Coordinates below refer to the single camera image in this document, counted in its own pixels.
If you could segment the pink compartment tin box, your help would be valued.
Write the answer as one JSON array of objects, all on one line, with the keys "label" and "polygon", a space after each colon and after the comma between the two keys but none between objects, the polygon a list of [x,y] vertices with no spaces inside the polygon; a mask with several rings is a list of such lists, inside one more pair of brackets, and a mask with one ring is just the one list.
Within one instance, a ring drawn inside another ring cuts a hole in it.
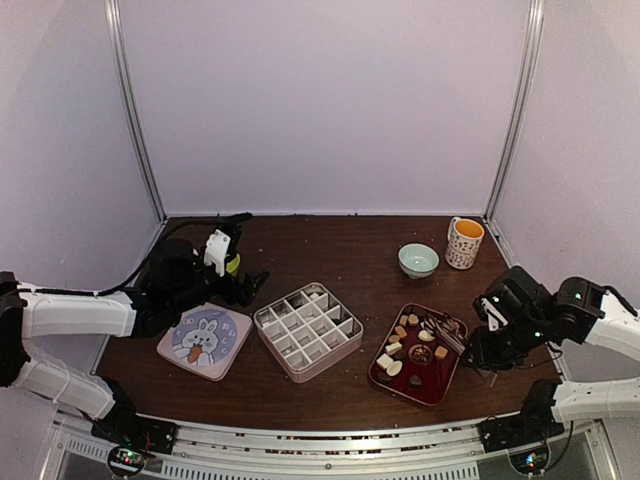
[{"label": "pink compartment tin box", "polygon": [[[312,293],[322,294],[311,300]],[[257,310],[257,332],[289,378],[305,383],[360,348],[363,324],[323,284],[309,283]]]}]

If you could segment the metal tongs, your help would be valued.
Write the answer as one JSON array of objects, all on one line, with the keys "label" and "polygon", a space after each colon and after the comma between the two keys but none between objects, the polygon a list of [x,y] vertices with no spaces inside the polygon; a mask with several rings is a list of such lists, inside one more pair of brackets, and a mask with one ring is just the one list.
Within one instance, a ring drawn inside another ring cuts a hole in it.
[{"label": "metal tongs", "polygon": [[465,326],[448,313],[428,312],[425,325],[441,338],[457,355],[462,356],[467,348]]}]

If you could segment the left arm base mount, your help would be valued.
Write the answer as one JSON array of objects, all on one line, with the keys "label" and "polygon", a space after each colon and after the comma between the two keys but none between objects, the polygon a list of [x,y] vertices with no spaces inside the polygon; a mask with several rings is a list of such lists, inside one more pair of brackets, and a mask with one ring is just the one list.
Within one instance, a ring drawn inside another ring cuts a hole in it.
[{"label": "left arm base mount", "polygon": [[148,462],[160,454],[173,453],[177,425],[134,414],[124,419],[93,419],[86,415],[91,435],[114,444],[107,453],[106,464],[116,479],[131,479],[140,474]]}]

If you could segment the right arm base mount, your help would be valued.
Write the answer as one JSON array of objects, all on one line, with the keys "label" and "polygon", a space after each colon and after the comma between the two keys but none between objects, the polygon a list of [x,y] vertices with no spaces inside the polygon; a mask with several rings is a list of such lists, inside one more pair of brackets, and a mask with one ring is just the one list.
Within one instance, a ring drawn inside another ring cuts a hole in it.
[{"label": "right arm base mount", "polygon": [[478,425],[478,431],[485,453],[505,451],[515,472],[533,478],[552,467],[550,440],[562,435],[565,427],[519,413],[489,417]]}]

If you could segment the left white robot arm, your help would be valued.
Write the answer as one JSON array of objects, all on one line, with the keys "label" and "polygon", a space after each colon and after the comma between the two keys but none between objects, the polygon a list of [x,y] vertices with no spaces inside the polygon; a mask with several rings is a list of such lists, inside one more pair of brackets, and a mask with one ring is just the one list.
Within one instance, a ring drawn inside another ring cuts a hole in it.
[{"label": "left white robot arm", "polygon": [[143,263],[136,286],[104,291],[38,287],[1,274],[1,397],[3,415],[17,414],[30,394],[77,409],[123,444],[137,442],[144,424],[134,403],[115,381],[92,377],[39,349],[41,337],[109,336],[150,338],[176,326],[181,316],[213,298],[246,307],[268,272],[237,277],[240,255],[217,232],[203,252],[184,239],[156,245]]}]

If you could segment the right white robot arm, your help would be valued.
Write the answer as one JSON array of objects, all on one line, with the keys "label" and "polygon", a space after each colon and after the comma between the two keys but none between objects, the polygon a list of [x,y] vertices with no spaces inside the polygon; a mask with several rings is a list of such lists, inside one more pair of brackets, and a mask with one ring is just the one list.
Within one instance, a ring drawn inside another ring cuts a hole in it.
[{"label": "right white robot arm", "polygon": [[[610,285],[582,277],[550,292],[524,268],[498,276],[474,302],[482,321],[464,350],[465,363],[498,373],[523,366],[536,348],[566,342],[611,358],[639,360],[639,311]],[[572,421],[633,418],[639,414],[639,378],[538,380],[518,413],[488,420],[481,431],[501,444],[508,436],[530,442],[555,435]]]}]

